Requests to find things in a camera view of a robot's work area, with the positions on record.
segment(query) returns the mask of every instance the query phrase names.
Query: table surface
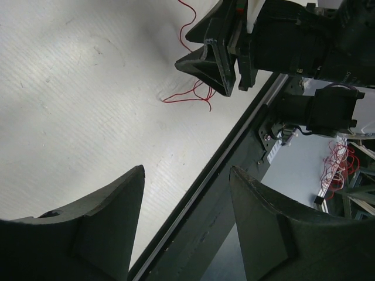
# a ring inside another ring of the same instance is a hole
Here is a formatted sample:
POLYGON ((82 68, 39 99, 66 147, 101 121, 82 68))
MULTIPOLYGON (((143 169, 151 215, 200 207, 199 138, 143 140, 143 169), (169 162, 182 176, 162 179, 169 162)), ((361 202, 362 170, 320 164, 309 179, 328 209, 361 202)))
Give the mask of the table surface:
MULTIPOLYGON (((216 3, 187 2, 198 19, 216 3)), ((195 82, 173 66, 192 17, 177 0, 2 1, 1 218, 40 216, 143 164, 135 262, 270 76, 216 95, 212 112, 162 103, 195 82)))

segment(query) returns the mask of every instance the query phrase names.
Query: bolt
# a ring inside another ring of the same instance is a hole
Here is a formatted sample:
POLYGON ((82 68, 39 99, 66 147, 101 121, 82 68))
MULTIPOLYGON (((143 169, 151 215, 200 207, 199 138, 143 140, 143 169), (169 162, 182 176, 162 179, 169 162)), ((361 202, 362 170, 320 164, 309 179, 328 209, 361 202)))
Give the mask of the bolt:
POLYGON ((271 137, 269 134, 267 134, 267 133, 264 135, 264 140, 265 140, 266 142, 269 142, 269 141, 271 140, 271 138, 272 138, 272 137, 271 137))

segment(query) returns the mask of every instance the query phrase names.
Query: white plastic piece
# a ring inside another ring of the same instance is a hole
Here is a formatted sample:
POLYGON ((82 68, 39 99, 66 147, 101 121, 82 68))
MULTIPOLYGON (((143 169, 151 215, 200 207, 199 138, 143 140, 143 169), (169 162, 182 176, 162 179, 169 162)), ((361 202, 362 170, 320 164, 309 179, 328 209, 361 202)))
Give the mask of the white plastic piece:
POLYGON ((252 33, 265 0, 249 0, 247 6, 247 32, 252 33))

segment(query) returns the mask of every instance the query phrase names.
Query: black metal frame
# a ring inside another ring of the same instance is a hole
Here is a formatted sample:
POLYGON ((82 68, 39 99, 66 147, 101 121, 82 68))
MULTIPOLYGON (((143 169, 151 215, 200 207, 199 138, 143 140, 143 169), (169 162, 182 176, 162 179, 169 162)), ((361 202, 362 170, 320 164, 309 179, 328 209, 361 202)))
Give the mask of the black metal frame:
POLYGON ((264 145, 259 129, 270 105, 299 78, 274 73, 232 129, 129 272, 133 280, 200 280, 235 220, 229 172, 239 166, 261 180, 275 140, 264 145))

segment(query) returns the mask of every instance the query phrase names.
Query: screw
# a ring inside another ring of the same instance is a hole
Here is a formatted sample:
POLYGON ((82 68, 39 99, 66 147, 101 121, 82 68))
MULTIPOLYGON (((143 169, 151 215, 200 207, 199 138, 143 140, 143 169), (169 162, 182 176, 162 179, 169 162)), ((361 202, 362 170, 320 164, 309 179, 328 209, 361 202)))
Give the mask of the screw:
POLYGON ((267 133, 264 135, 264 140, 265 140, 266 142, 269 142, 269 141, 271 140, 271 138, 272 138, 272 137, 271 137, 269 134, 267 134, 267 133))

